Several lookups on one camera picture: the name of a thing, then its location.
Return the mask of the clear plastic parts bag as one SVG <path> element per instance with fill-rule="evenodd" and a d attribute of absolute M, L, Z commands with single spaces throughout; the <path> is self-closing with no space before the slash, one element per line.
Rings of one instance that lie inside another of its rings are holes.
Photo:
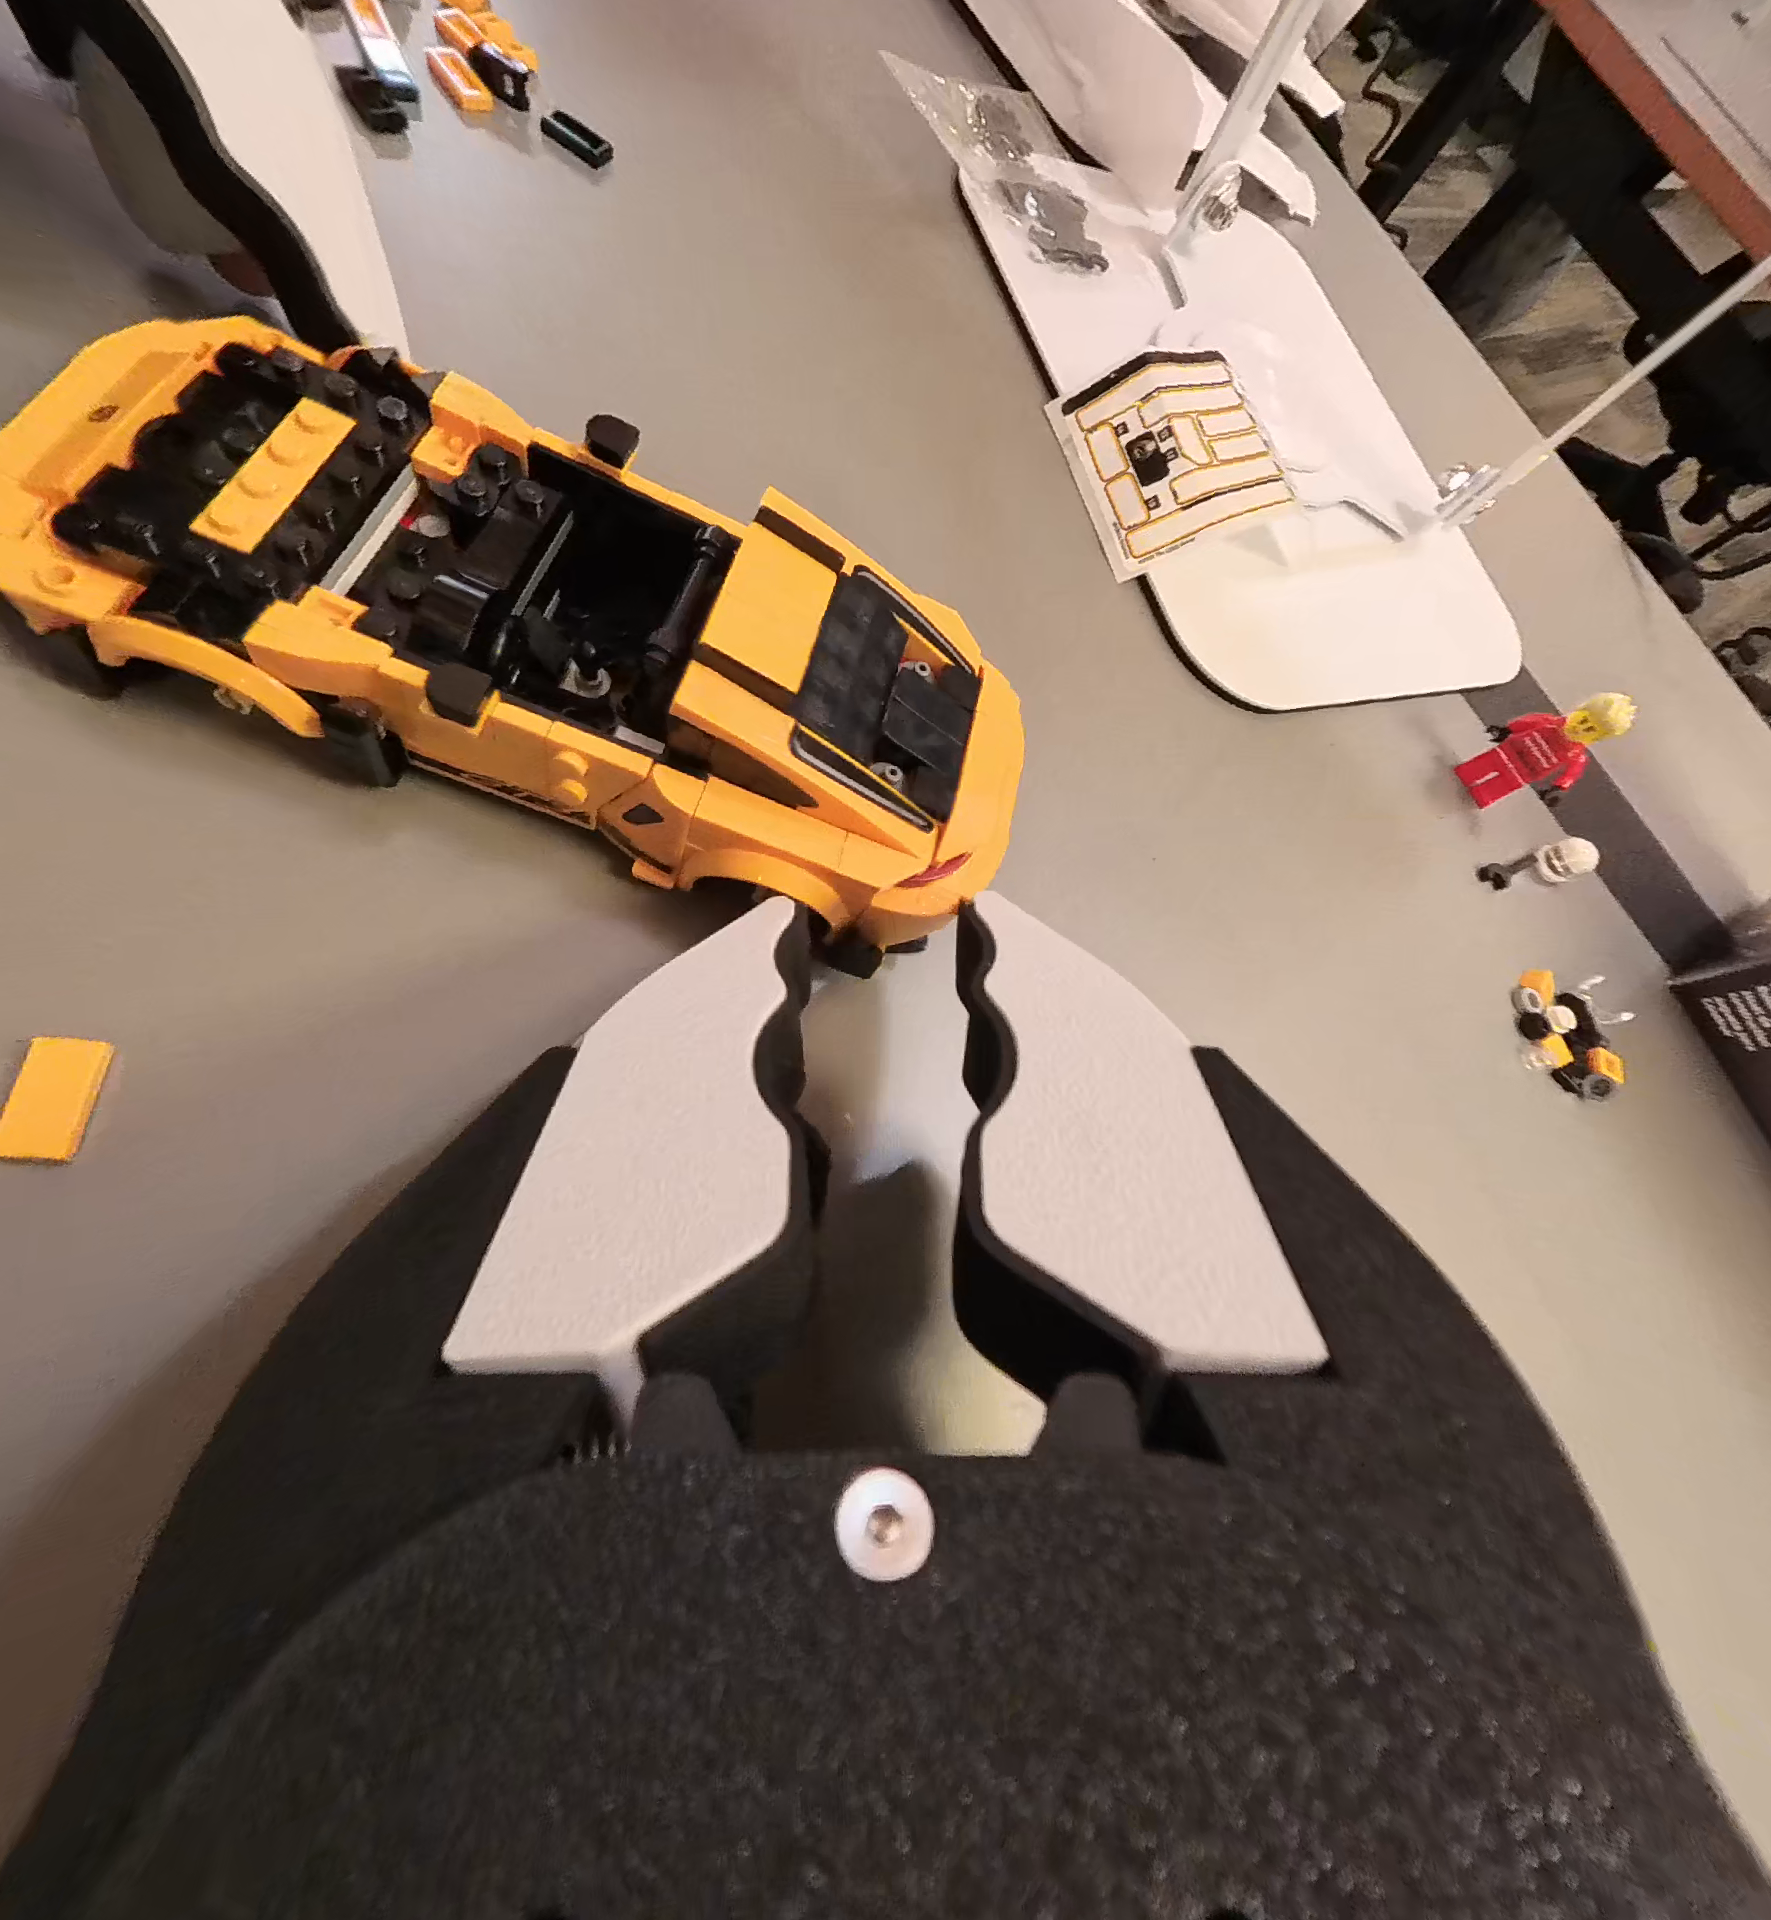
<path fill-rule="evenodd" d="M 1108 274 L 1083 175 L 1027 92 L 945 77 L 890 50 L 881 61 L 960 177 L 990 195 L 1033 257 L 1077 276 Z"/>

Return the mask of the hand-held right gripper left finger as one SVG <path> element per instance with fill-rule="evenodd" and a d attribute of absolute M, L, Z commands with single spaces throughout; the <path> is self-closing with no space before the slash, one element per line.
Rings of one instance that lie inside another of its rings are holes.
<path fill-rule="evenodd" d="M 799 1115 L 808 924 L 765 899 L 580 1039 L 441 1359 L 589 1374 L 619 1421 L 647 1378 L 745 1401 L 813 1284 Z"/>

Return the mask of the lego sticker sheet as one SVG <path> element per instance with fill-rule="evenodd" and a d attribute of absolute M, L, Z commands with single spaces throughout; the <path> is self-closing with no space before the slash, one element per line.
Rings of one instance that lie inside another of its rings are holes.
<path fill-rule="evenodd" d="M 1112 580 L 1299 496 L 1222 352 L 1148 348 L 1044 403 Z"/>

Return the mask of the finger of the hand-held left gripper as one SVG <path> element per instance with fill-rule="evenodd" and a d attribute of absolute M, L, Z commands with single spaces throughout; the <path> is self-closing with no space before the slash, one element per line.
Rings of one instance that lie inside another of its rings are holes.
<path fill-rule="evenodd" d="M 186 258 L 275 301 L 291 333 L 316 348 L 407 348 L 344 107 L 285 4 L 69 4 L 69 83 L 77 27 L 135 83 L 148 72 L 121 38 L 132 30 L 156 37 L 191 77 L 202 132 L 181 107 L 153 109 L 181 180 L 248 257 Z"/>

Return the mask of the booklet stand with white base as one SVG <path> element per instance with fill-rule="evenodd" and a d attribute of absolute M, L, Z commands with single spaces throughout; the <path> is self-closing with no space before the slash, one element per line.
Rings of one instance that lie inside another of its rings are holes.
<path fill-rule="evenodd" d="M 1332 200 L 1316 197 L 1269 125 L 1296 33 L 1277 12 L 1171 215 L 1147 211 L 1044 113 L 1083 175 L 1108 274 L 1077 276 L 1033 257 L 959 174 L 960 201 L 1042 365 L 1049 400 L 1141 351 L 1209 348 L 1229 358 L 1274 445 L 1296 509 L 1197 541 L 1130 581 L 1208 686 L 1271 713 L 1493 688 L 1518 674 L 1522 645 L 1472 552 L 1472 516 L 1555 465 L 1638 382 L 1679 371 L 1686 348 L 1771 280 L 1771 252 L 1509 460 L 1428 463 L 1306 252 Z"/>

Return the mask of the red lego minifigure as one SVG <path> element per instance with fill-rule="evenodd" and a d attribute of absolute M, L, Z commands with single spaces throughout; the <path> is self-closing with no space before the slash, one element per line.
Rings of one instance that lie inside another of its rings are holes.
<path fill-rule="evenodd" d="M 1633 730 L 1636 703 L 1618 691 L 1596 694 L 1567 711 L 1525 711 L 1488 724 L 1488 745 L 1457 762 L 1453 779 L 1475 807 L 1511 793 L 1555 805 L 1583 777 L 1594 749 Z"/>

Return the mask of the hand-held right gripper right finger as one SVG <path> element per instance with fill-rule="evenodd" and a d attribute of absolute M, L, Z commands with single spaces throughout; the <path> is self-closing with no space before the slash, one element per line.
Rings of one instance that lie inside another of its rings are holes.
<path fill-rule="evenodd" d="M 1186 1032 L 999 895 L 960 912 L 952 1299 L 1023 1387 L 1299 1374 L 1328 1347 Z"/>

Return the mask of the scattered loose lego bricks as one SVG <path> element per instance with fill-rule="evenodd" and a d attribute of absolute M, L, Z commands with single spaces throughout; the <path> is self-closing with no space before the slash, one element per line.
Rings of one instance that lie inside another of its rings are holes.
<path fill-rule="evenodd" d="M 538 134 L 591 174 L 614 157 L 610 138 L 564 107 L 537 109 L 537 55 L 491 4 L 443 4 L 416 69 L 380 2 L 311 4 L 339 12 L 354 56 L 336 68 L 347 105 L 382 137 L 404 137 L 421 102 L 417 75 L 465 116 L 534 113 Z"/>

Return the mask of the cluster of small lego parts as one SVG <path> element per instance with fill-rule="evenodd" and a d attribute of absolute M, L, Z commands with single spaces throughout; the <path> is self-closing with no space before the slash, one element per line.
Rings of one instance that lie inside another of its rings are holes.
<path fill-rule="evenodd" d="M 1511 986 L 1513 1028 L 1522 1063 L 1583 1101 L 1618 1096 L 1625 1064 L 1610 1028 L 1636 1020 L 1635 1012 L 1606 1014 L 1598 990 L 1606 975 L 1558 983 L 1549 969 L 1527 969 Z"/>

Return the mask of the small orange lego tile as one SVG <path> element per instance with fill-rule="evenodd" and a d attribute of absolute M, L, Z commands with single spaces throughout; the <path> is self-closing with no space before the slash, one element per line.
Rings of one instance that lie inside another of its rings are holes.
<path fill-rule="evenodd" d="M 34 1036 L 0 1109 L 0 1163 L 62 1165 L 82 1149 L 115 1044 Z"/>

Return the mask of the orange lego car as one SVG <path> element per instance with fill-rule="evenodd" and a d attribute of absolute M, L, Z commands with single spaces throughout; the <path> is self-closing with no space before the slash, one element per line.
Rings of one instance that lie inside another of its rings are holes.
<path fill-rule="evenodd" d="M 1016 694 L 804 506 L 718 513 L 634 448 L 395 348 L 135 325 L 0 428 L 0 593 L 96 698 L 190 678 L 348 781 L 417 767 L 659 889 L 794 899 L 868 978 L 990 888 Z"/>

